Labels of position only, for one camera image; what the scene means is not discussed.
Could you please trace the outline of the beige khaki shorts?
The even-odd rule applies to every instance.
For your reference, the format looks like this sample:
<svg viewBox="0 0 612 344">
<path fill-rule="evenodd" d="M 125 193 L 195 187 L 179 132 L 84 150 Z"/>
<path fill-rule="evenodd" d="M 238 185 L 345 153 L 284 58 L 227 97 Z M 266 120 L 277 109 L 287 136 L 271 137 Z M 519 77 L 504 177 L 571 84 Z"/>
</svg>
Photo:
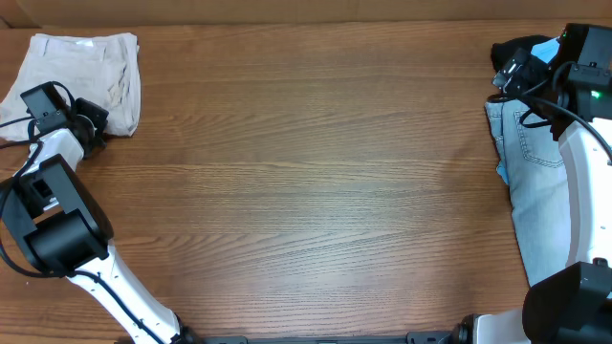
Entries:
<svg viewBox="0 0 612 344">
<path fill-rule="evenodd" d="M 1 137 L 24 140 L 26 105 L 20 95 L 58 81 L 73 97 L 83 97 L 109 112 L 105 132 L 130 137 L 137 130 L 142 107 L 138 37 L 125 32 L 109 36 L 34 35 L 16 80 L 1 102 Z"/>
</svg>

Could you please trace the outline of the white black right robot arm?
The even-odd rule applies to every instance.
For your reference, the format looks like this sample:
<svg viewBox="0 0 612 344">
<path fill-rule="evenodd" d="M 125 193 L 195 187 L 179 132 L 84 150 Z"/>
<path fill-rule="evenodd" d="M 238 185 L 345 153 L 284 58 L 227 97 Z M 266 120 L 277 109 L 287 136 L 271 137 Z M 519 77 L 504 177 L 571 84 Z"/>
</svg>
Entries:
<svg viewBox="0 0 612 344">
<path fill-rule="evenodd" d="M 570 23 L 491 49 L 485 110 L 510 189 L 529 289 L 522 306 L 469 315 L 450 343 L 611 339 L 611 31 Z"/>
</svg>

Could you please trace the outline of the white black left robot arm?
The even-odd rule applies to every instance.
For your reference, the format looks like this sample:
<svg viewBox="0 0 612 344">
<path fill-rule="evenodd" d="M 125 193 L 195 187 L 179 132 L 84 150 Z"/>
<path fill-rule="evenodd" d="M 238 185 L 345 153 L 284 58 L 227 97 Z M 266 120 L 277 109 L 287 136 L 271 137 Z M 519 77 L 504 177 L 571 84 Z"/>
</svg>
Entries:
<svg viewBox="0 0 612 344">
<path fill-rule="evenodd" d="M 160 303 L 123 262 L 114 230 L 77 177 L 77 165 L 105 148 L 108 113 L 57 81 L 21 94 L 30 154 L 1 184 L 1 220 L 31 265 L 32 278 L 66 278 L 92 295 L 134 343 L 198 343 L 200 337 Z"/>
</svg>

